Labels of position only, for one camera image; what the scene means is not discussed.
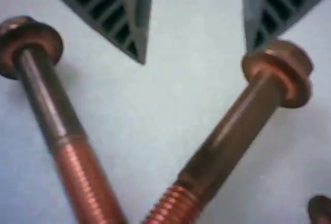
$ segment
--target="bolt head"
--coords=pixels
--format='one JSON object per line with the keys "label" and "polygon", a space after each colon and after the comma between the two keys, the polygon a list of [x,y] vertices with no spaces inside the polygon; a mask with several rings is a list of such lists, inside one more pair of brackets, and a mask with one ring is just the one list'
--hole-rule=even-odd
{"label": "bolt head", "polygon": [[248,81],[254,77],[253,68],[260,64],[269,64],[271,71],[272,68],[281,71],[288,79],[285,82],[280,78],[288,90],[282,102],[283,107],[298,108],[308,102],[311,96],[309,75],[313,71],[313,63],[303,49],[289,41],[276,40],[264,51],[246,54],[242,67]]}
{"label": "bolt head", "polygon": [[58,32],[29,16],[15,16],[0,24],[0,74],[10,79],[17,78],[13,58],[17,52],[29,45],[40,45],[56,64],[63,51]]}
{"label": "bolt head", "polygon": [[33,22],[35,22],[35,20],[29,16],[14,16],[14,17],[8,18],[0,24],[0,36],[6,34],[10,30],[14,30],[24,24],[33,23]]}

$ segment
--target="triangular plastic piece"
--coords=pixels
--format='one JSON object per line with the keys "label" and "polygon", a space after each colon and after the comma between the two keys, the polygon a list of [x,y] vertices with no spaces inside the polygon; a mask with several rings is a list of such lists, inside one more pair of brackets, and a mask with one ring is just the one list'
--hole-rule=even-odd
{"label": "triangular plastic piece", "polygon": [[294,25],[320,0],[244,0],[247,51],[262,48]]}
{"label": "triangular plastic piece", "polygon": [[145,64],[152,0],[62,0],[124,53]]}

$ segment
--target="bolt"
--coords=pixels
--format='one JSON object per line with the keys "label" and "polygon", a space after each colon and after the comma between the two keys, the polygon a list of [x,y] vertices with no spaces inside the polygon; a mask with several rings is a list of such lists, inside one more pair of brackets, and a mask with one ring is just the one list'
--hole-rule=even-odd
{"label": "bolt", "polygon": [[309,200],[308,214],[311,224],[331,224],[331,200],[326,196],[315,196]]}
{"label": "bolt", "polygon": [[250,144],[279,107],[298,108],[311,95],[313,65],[296,45],[276,41],[244,56],[249,85],[229,109],[145,223],[192,223],[216,195]]}
{"label": "bolt", "polygon": [[30,17],[0,24],[0,74],[20,79],[80,223],[125,223],[115,195],[88,144],[53,65],[59,33]]}

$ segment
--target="plastic ribs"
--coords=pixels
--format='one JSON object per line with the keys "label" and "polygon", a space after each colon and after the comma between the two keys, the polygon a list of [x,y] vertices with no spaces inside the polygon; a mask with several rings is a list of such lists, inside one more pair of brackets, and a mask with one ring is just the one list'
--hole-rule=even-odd
{"label": "plastic ribs", "polygon": [[152,0],[62,0],[89,26],[145,64]]}
{"label": "plastic ribs", "polygon": [[320,0],[244,0],[247,51],[260,49],[289,29]]}

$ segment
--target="metal bolt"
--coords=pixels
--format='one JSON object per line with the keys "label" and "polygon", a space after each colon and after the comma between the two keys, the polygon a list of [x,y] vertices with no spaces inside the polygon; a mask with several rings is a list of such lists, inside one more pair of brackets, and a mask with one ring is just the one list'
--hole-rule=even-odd
{"label": "metal bolt", "polygon": [[88,144],[53,65],[58,32],[30,17],[0,25],[0,74],[20,79],[80,223],[125,223],[107,177]]}
{"label": "metal bolt", "polygon": [[296,45],[276,41],[245,55],[249,85],[179,173],[145,223],[192,223],[216,195],[250,144],[279,107],[298,108],[311,95],[313,65]]}
{"label": "metal bolt", "polygon": [[315,196],[309,200],[308,214],[311,224],[331,224],[331,199]]}

